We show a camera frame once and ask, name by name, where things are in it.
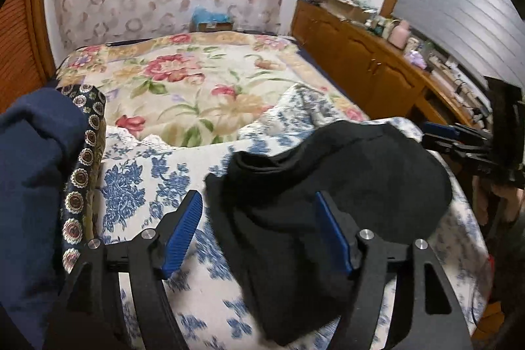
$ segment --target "window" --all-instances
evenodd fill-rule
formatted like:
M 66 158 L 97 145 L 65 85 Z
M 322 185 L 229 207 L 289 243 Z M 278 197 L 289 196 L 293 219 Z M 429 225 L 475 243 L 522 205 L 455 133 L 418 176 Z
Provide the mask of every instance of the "window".
M 525 88 L 525 23 L 510 0 L 397 0 L 393 15 L 447 50 L 477 80 L 486 75 Z

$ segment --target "bed sheet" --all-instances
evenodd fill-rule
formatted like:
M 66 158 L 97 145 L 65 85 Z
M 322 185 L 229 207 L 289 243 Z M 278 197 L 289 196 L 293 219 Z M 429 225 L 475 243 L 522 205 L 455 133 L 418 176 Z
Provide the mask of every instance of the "bed sheet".
M 345 119 L 329 99 L 305 85 L 288 89 L 280 102 L 257 121 L 242 128 L 240 140 L 196 148 L 166 146 L 157 136 L 137 141 L 121 128 L 109 127 L 105 160 L 95 196 L 97 230 L 106 243 L 132 239 L 142 229 L 155 227 L 176 209 L 190 189 L 203 195 L 204 177 L 226 172 L 234 151 L 273 155 L 297 145 L 314 129 Z M 408 119 L 390 122 L 407 137 L 421 140 L 421 131 Z M 439 154 L 433 153 L 440 161 Z M 472 210 L 446 164 L 451 184 L 450 208 L 429 244 L 443 265 L 463 309 L 471 333 L 473 316 L 479 319 L 490 290 L 488 253 Z M 204 214 L 178 274 L 164 283 L 180 330 L 191 350 L 268 350 L 281 348 L 264 340 L 246 310 L 241 289 L 232 277 L 211 224 Z M 121 298 L 132 344 L 143 348 L 127 274 L 120 274 Z M 373 349 L 383 348 L 390 324 L 395 280 L 385 287 Z M 325 350 L 337 320 L 295 343 L 289 350 Z
M 330 98 L 350 119 L 366 115 L 298 48 L 278 36 L 185 33 L 73 52 L 57 73 L 59 86 L 96 86 L 107 98 L 108 125 L 137 139 L 159 135 L 177 147 L 237 140 L 237 131 L 274 106 L 296 82 Z

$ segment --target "blue and white floral sheet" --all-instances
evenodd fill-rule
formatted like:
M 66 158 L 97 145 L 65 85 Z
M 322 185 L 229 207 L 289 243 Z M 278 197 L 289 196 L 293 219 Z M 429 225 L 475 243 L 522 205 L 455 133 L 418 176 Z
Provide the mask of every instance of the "blue and white floral sheet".
M 303 84 L 290 88 L 273 109 L 240 131 L 241 140 L 195 148 L 173 148 L 157 136 L 137 141 L 127 130 L 108 127 L 94 210 L 105 243 L 132 239 L 155 227 L 162 216 L 177 209 L 190 189 L 205 195 L 204 178 L 224 174 L 232 153 L 249 151 L 274 155 L 299 144 L 316 128 L 345 117 L 322 93 Z M 421 140 L 421 131 L 405 118 L 390 122 L 407 137 Z M 471 333 L 487 302 L 490 272 L 487 249 L 468 202 L 453 174 L 453 198 L 448 213 L 429 238 L 451 281 Z M 262 331 L 242 301 L 205 213 L 180 271 L 164 283 L 168 300 L 191 350 L 267 350 L 275 343 Z M 137 323 L 129 277 L 120 274 L 124 315 L 132 344 L 144 348 Z M 395 295 L 395 280 L 384 292 L 381 316 L 372 349 L 386 342 Z M 326 349 L 337 320 L 287 346 L 289 350 Z

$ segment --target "blue garment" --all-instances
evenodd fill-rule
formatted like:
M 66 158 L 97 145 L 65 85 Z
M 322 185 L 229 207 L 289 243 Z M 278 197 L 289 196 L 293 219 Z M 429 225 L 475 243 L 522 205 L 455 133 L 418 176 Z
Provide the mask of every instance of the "blue garment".
M 63 280 L 61 192 L 87 127 L 86 115 L 51 88 L 0 115 L 0 304 L 37 349 Z

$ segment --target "metal bolt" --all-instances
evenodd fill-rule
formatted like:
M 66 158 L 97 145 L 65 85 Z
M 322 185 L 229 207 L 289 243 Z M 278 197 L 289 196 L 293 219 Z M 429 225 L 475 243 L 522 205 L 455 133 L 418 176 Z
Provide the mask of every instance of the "metal bolt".
M 142 236 L 143 239 L 153 239 L 155 237 L 155 230 L 154 229 L 143 230 L 140 236 Z
M 363 229 L 359 232 L 359 236 L 361 236 L 364 240 L 371 240 L 374 239 L 374 232 L 369 229 Z
M 416 244 L 416 247 L 418 249 L 427 249 L 429 247 L 429 244 L 427 243 L 427 241 L 423 239 L 416 239 L 414 243 Z
M 100 240 L 99 239 L 91 239 L 88 242 L 88 248 L 89 249 L 96 249 L 98 247 L 100 247 Z

